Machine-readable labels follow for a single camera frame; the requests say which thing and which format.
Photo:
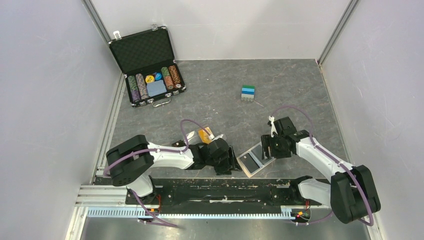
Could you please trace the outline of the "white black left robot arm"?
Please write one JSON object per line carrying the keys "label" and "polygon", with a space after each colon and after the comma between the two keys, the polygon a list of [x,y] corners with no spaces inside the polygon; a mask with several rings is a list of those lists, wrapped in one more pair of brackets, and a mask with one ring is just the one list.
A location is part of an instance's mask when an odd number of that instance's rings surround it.
{"label": "white black left robot arm", "polygon": [[104,177],[111,178],[115,187],[126,187],[145,204],[151,204],[157,198],[153,179],[147,174],[150,168],[201,170],[210,166],[219,176],[241,170],[233,147],[222,136],[209,143],[163,146],[149,142],[145,135],[139,134],[110,149],[106,160]]}

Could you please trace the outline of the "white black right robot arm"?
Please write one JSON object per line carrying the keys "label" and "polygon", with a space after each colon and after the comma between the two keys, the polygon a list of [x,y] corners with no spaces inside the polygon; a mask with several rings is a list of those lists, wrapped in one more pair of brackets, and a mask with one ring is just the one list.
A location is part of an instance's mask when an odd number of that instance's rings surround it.
{"label": "white black right robot arm", "polygon": [[297,130],[289,117],[269,116],[270,134],[261,136],[266,158],[296,155],[315,167],[326,179],[321,182],[305,175],[290,182],[289,199],[295,204],[315,201],[331,208],[337,219],[348,224],[363,221],[373,225],[373,214],[381,210],[373,175],[365,165],[343,161],[323,147],[307,130]]}

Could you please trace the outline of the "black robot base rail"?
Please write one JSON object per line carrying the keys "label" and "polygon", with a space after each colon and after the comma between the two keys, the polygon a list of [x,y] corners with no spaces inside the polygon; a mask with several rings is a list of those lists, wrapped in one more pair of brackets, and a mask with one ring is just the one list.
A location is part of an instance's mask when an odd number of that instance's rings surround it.
{"label": "black robot base rail", "polygon": [[294,197],[290,179],[157,178],[155,191],[140,200],[162,214],[277,214],[281,206],[319,206]]}

